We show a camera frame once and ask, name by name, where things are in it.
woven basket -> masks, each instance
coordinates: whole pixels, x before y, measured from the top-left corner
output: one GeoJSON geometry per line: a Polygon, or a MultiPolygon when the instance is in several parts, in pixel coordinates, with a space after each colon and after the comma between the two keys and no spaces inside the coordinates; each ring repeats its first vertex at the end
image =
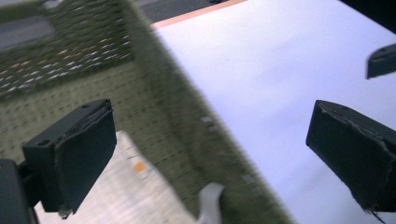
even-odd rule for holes
{"type": "Polygon", "coordinates": [[[0,7],[0,22],[43,15],[55,34],[0,50],[0,158],[74,108],[102,98],[117,130],[166,177],[195,216],[206,184],[226,187],[223,223],[290,223],[133,2],[30,1],[0,7]]]}

gray plastic object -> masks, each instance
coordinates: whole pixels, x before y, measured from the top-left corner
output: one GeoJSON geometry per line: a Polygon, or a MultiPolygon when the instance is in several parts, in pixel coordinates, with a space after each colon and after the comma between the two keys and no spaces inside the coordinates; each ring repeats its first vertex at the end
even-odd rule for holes
{"type": "Polygon", "coordinates": [[[201,206],[198,224],[221,224],[219,197],[224,186],[218,183],[210,183],[199,192],[201,206]]]}

